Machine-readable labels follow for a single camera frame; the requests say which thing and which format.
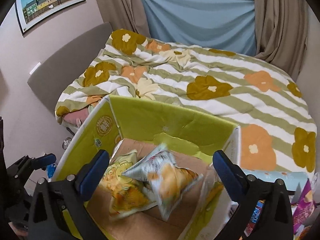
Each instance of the light blue sheet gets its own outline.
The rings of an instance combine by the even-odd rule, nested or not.
[[[142,0],[150,35],[254,56],[253,0]]]

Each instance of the floral blanket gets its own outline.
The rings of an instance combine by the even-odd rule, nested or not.
[[[242,168],[314,172],[316,125],[307,104],[292,79],[264,61],[116,30],[60,96],[57,121],[66,124],[78,110],[88,115],[107,94],[175,104],[238,123]],[[81,116],[78,126],[86,117]]]

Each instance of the chip bag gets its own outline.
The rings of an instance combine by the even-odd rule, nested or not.
[[[164,221],[180,203],[183,194],[203,177],[202,174],[177,167],[174,156],[165,150],[163,144],[122,174],[151,185]]]
[[[152,191],[144,187],[141,181],[122,175],[123,171],[136,162],[136,150],[119,156],[108,166],[99,183],[100,187],[112,195],[109,208],[111,220],[127,217],[157,205]]]

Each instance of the metal screw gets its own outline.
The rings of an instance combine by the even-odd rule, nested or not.
[[[249,174],[248,176],[247,176],[247,178],[248,178],[248,180],[249,181],[255,181],[257,178],[255,177],[255,176],[253,176],[252,174]]]
[[[276,183],[278,183],[279,185],[283,185],[284,184],[284,181],[282,179],[277,179],[276,180]]]
[[[67,180],[68,180],[68,181],[73,181],[75,178],[76,178],[75,175],[70,174],[70,175],[67,177]]]
[[[40,179],[38,180],[38,183],[41,185],[41,184],[44,184],[45,181],[46,181],[45,178],[40,178]]]

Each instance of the headboard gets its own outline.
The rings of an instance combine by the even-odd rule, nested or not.
[[[112,33],[110,23],[103,23],[63,46],[31,74],[28,85],[39,100],[54,113],[66,87],[88,68]]]

